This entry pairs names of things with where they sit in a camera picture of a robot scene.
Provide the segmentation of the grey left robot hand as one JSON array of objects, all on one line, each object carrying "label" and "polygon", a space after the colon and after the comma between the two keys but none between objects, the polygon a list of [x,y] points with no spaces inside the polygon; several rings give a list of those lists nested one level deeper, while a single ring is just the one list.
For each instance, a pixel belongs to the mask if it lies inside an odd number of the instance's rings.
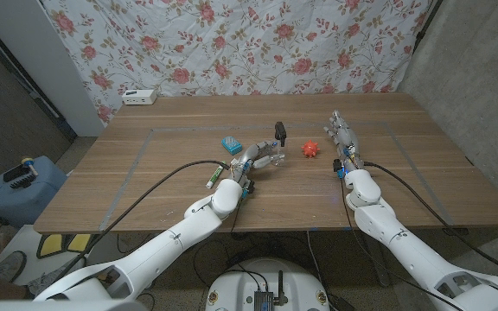
[{"label": "grey left robot hand", "polygon": [[238,162],[230,169],[229,179],[244,186],[248,180],[248,174],[253,169],[261,169],[270,164],[278,165],[285,158],[283,148],[275,141],[263,141],[250,145]]}]

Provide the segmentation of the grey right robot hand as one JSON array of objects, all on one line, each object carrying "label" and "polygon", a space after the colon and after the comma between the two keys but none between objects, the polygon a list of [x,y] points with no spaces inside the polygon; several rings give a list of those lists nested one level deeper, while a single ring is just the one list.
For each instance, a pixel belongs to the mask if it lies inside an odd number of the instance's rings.
[{"label": "grey right robot hand", "polygon": [[364,168],[358,138],[338,110],[332,112],[329,127],[323,129],[333,140],[341,167],[345,168],[346,172]]}]

